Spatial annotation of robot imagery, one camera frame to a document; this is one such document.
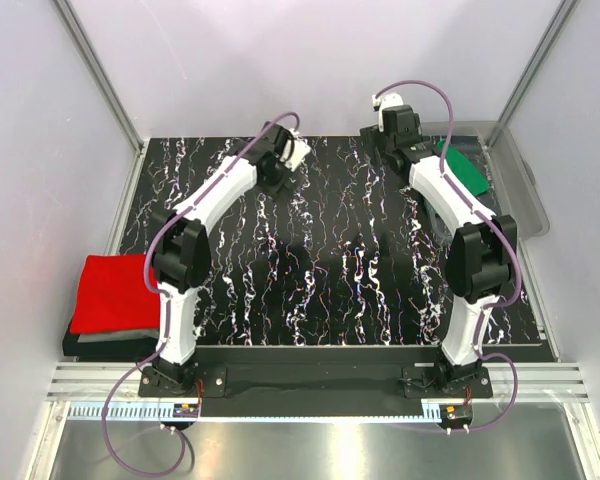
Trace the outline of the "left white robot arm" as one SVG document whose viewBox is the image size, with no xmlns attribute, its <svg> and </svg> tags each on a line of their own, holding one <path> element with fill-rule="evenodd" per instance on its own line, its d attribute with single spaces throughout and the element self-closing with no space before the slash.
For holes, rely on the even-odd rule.
<svg viewBox="0 0 600 480">
<path fill-rule="evenodd" d="M 184 397 L 202 391 L 193 364 L 199 331 L 194 326 L 199 292 L 209 277 L 209 236 L 218 220 L 245 193 L 258 187 L 275 196 L 310 148 L 295 129 L 267 122 L 251 141 L 239 143 L 190 196 L 154 216 L 158 230 L 149 245 L 143 279 L 159 296 L 155 353 L 140 363 L 142 397 Z"/>
</svg>

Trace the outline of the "green t shirt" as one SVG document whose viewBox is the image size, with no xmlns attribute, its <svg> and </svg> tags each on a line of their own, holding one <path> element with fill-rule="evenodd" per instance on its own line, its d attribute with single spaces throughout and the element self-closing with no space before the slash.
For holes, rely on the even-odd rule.
<svg viewBox="0 0 600 480">
<path fill-rule="evenodd" d="M 473 196 L 479 197 L 488 192 L 489 183 L 486 177 L 455 147 L 448 147 L 446 162 L 456 178 Z"/>
</svg>

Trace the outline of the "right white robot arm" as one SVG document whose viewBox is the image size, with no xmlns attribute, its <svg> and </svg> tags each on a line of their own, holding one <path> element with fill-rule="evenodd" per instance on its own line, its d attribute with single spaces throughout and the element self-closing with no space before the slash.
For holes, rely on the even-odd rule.
<svg viewBox="0 0 600 480">
<path fill-rule="evenodd" d="M 447 334 L 434 365 L 403 382 L 420 393 L 461 395 L 480 379 L 488 318 L 516 277 L 517 224 L 509 215 L 496 215 L 462 184 L 441 150 L 424 139 L 410 106 L 376 110 L 377 125 L 360 131 L 373 160 L 419 193 L 451 235 L 444 270 L 453 293 Z"/>
</svg>

